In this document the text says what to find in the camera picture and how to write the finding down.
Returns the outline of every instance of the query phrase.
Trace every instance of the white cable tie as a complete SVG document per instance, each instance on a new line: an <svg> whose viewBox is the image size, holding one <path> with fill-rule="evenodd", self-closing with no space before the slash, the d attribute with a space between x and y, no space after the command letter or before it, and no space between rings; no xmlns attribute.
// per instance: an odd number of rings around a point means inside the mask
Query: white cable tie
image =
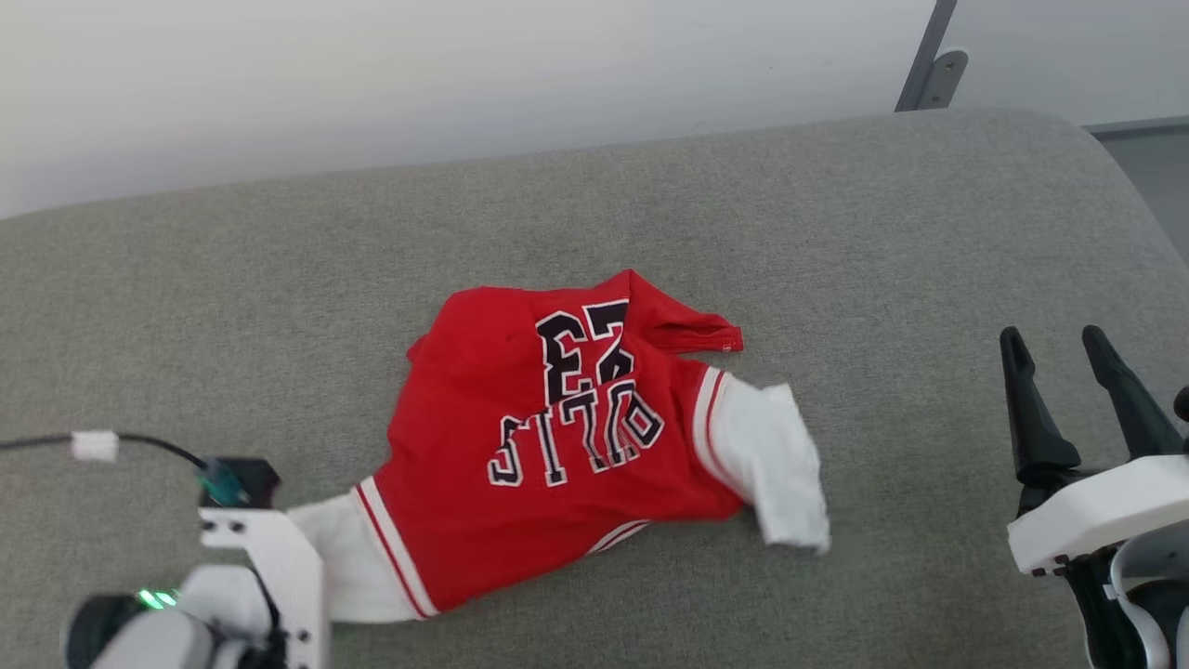
<svg viewBox="0 0 1189 669"><path fill-rule="evenodd" d="M75 460L115 462L119 448L120 438L111 430L70 434L70 452Z"/></svg>

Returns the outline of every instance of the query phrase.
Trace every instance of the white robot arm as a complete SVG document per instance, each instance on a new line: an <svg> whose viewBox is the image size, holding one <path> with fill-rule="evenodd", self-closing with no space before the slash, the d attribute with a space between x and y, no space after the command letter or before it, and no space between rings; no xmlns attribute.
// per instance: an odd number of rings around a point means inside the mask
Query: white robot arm
<svg viewBox="0 0 1189 669"><path fill-rule="evenodd" d="M218 462L243 494L232 506L202 497L202 544L244 550L252 569L199 567L169 598L176 606L92 597L64 630L69 669L329 668L326 572L306 535L270 509L279 479L263 460Z"/></svg>
<svg viewBox="0 0 1189 669"><path fill-rule="evenodd" d="M1082 342L1109 395L1131 459L1082 472L1033 384L1014 327L1000 334L1015 476L1024 485L1007 541L1017 568L1065 579L1095 669L1189 669L1187 444L1099 327ZM1189 389L1177 396L1189 421Z"/></svg>

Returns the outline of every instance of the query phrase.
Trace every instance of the black cable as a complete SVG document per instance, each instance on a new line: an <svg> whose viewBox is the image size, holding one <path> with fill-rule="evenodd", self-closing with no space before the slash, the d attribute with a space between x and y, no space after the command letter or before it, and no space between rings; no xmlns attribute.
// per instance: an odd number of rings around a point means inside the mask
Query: black cable
<svg viewBox="0 0 1189 669"><path fill-rule="evenodd" d="M190 461L190 463L194 465L194 467L197 467L199 469L207 468L207 463L203 462L202 459L183 449L182 447L176 447L174 444L170 444L165 440L158 440L157 437L149 437L146 435L127 435L122 433L117 434L115 437L121 442L139 442L141 444L157 447L158 449L169 452L178 457ZM51 444L69 444L73 440L74 440L73 435L45 435L42 437L29 437L25 440L0 442L0 450L26 449L32 447L46 447Z"/></svg>

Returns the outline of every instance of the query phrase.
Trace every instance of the sleeve stripe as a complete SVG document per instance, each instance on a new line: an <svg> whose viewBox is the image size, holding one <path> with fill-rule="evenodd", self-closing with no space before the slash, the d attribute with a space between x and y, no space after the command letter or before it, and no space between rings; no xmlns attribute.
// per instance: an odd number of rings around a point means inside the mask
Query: sleeve stripe
<svg viewBox="0 0 1189 669"><path fill-rule="evenodd" d="M376 538L384 547L384 551L388 554L392 563L392 569L396 570L396 575L404 587L413 608L422 618L438 616L438 608L434 607L433 601L429 599L429 593L426 592L424 583L421 582L421 578L417 575L413 556L409 555L409 550L401 539L401 534L397 531L396 524L392 523L391 517L389 517L388 511L384 509L384 500L379 497L375 479L369 476L356 486L356 494L364 511L367 513Z"/></svg>
<svg viewBox="0 0 1189 669"><path fill-rule="evenodd" d="M611 530L610 532L604 535L602 539L599 539L593 547L591 547L591 550L586 551L586 555L604 551L614 547L615 544L622 542L623 539L627 539L628 537L643 530L650 524L652 520L633 520L630 523L624 523L623 525L619 525L615 530Z"/></svg>
<svg viewBox="0 0 1189 669"><path fill-rule="evenodd" d="M726 486L741 499L750 504L750 498L742 486L723 467L718 454L715 450L713 441L710 437L710 422L713 418L715 404L718 402L718 393L722 390L723 378L726 374L712 367L706 370L706 375L702 379L702 389L698 391L698 400L693 408L693 419L690 431L693 434L693 450L698 455L702 467Z"/></svg>

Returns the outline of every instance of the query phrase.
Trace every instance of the couch cushion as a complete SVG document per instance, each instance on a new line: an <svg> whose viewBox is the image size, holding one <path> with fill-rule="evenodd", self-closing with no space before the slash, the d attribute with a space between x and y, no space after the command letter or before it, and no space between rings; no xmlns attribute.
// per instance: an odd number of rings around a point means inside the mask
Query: couch cushion
<svg viewBox="0 0 1189 669"><path fill-rule="evenodd" d="M404 349L453 290L635 267L741 324L706 356L787 380L835 548L754 518L655 526L430 623L339 626L335 667L1082 667L1055 579L1015 573L996 339L1015 324L1067 438L1122 462L1081 351L1095 322L1171 405L1189 269L1081 130L886 115L241 183L0 221L0 438L113 428L268 457L294 505L385 459ZM0 648L57 665L89 592L202 561L187 467L128 447L0 454Z"/></svg>

